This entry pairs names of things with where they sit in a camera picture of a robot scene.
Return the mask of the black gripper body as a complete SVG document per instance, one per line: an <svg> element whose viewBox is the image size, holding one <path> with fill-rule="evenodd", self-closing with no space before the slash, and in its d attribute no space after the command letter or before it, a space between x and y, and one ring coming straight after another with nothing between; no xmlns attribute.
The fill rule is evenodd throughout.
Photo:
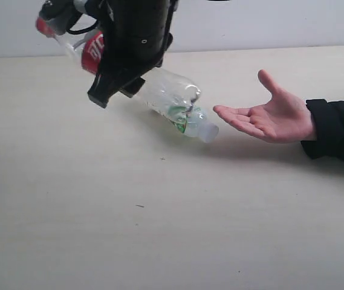
<svg viewBox="0 0 344 290"><path fill-rule="evenodd" d="M146 73L161 65L178 1L99 1L97 7L106 42L98 72Z"/></svg>

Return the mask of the black sleeved forearm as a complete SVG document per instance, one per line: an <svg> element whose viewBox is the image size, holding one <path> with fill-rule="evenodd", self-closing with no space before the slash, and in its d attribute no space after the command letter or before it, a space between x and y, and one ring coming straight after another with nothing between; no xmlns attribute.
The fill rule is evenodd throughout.
<svg viewBox="0 0 344 290"><path fill-rule="evenodd" d="M317 138L301 142L306 155L311 159L328 156L344 161L344 101L307 100L307 108L314 119Z"/></svg>

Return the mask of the open bare human hand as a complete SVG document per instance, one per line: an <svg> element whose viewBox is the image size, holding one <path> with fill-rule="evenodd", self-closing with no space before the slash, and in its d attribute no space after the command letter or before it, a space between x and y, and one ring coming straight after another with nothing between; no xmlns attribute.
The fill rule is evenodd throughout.
<svg viewBox="0 0 344 290"><path fill-rule="evenodd" d="M270 101L250 108L216 105L213 111L231 127L268 143L317 140L316 125L305 102L280 87L263 69L258 79L270 92Z"/></svg>

